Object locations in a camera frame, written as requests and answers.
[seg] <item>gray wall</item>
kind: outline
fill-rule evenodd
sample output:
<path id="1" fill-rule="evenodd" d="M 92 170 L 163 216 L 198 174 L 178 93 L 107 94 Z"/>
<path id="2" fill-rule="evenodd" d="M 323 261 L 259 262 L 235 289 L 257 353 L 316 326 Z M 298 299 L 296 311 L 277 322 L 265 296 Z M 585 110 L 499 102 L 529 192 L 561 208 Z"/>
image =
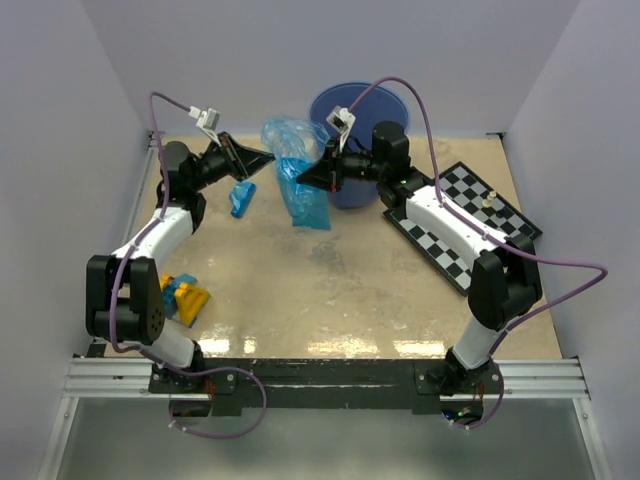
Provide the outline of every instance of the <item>gray wall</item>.
<path id="1" fill-rule="evenodd" d="M 445 133 L 503 131 L 579 0 L 82 0 L 146 121 L 151 86 L 257 132 L 324 88 L 400 75 Z M 422 131 L 409 95 L 413 129 Z M 161 128 L 187 121 L 161 114 Z"/>
<path id="2" fill-rule="evenodd" d="M 554 320 L 564 354 L 582 359 L 619 479 L 640 471 L 638 19 L 637 0 L 582 0 L 506 137 L 521 203 L 545 231 L 540 251 L 610 267 Z M 550 297 L 585 279 L 543 276 Z"/>
<path id="3" fill-rule="evenodd" d="M 32 478 L 72 353 L 84 267 L 124 233 L 142 124 L 77 0 L 0 7 L 0 478 Z"/>

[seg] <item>blue and yellow toy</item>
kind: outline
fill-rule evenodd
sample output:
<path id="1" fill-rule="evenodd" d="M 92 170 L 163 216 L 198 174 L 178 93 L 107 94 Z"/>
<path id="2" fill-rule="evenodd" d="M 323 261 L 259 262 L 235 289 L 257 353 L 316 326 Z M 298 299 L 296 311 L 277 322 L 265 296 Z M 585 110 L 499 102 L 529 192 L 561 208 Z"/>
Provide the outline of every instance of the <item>blue and yellow toy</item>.
<path id="1" fill-rule="evenodd" d="M 206 290 L 196 287 L 198 280 L 192 275 L 183 273 L 177 277 L 162 275 L 160 288 L 167 318 L 180 322 L 191 328 L 197 315 L 209 301 L 211 295 Z"/>

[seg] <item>checkered board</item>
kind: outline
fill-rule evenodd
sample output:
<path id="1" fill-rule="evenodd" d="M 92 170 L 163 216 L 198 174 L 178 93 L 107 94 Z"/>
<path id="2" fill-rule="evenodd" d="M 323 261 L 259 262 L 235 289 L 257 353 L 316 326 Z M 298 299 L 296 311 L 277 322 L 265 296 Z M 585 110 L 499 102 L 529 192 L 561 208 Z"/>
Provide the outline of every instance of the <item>checkered board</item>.
<path id="1" fill-rule="evenodd" d="M 482 223 L 515 237 L 522 233 L 535 240 L 542 231 L 507 202 L 500 194 L 491 207 L 482 200 L 493 190 L 469 167 L 459 162 L 440 174 L 440 186 L 454 202 Z M 463 295 L 469 293 L 471 271 L 462 259 L 438 237 L 394 210 L 384 212 L 387 220 L 420 251 L 429 262 Z"/>

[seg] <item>blue bucket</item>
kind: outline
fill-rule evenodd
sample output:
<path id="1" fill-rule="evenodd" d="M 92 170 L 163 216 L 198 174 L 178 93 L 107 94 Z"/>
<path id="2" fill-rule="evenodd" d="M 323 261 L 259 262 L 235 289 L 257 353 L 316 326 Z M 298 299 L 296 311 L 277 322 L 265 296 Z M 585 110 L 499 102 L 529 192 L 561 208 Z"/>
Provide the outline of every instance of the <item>blue bucket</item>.
<path id="1" fill-rule="evenodd" d="M 369 86 L 364 82 L 348 82 L 335 85 L 322 92 L 311 104 L 309 118 L 312 122 L 321 123 L 334 136 L 336 131 L 327 123 L 327 116 L 336 105 L 349 107 L 351 103 Z M 358 104 L 353 110 L 356 123 L 351 135 L 371 148 L 373 127 L 383 120 L 392 120 L 402 125 L 405 130 L 409 125 L 409 110 L 400 98 L 390 90 L 376 87 L 375 90 Z M 376 185 L 370 182 L 345 180 L 342 190 L 329 195 L 329 200 L 337 208 L 359 208 L 373 203 L 378 198 Z"/>

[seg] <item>wooden table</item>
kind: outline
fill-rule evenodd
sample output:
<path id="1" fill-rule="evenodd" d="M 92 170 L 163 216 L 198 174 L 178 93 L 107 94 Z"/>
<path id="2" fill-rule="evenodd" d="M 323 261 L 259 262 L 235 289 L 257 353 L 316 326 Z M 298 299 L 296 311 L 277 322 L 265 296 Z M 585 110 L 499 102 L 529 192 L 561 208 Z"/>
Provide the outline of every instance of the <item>wooden table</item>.
<path id="1" fill-rule="evenodd" d="M 179 140 L 194 152 L 208 144 L 203 136 Z M 238 140 L 260 147 L 257 138 Z M 463 161 L 518 206 L 499 140 L 437 139 L 435 147 L 441 170 Z M 412 138 L 411 155 L 431 176 L 426 140 Z M 383 219 L 381 202 L 332 207 L 329 232 L 293 228 L 273 169 L 252 181 L 257 192 L 242 219 L 230 215 L 232 179 L 204 190 L 200 229 L 162 269 L 194 275 L 211 293 L 193 328 L 180 327 L 207 355 L 441 357 L 459 338 L 470 317 L 466 298 Z M 155 204 L 155 188 L 147 190 L 141 225 Z M 550 315 L 517 329 L 497 357 L 559 358 Z"/>

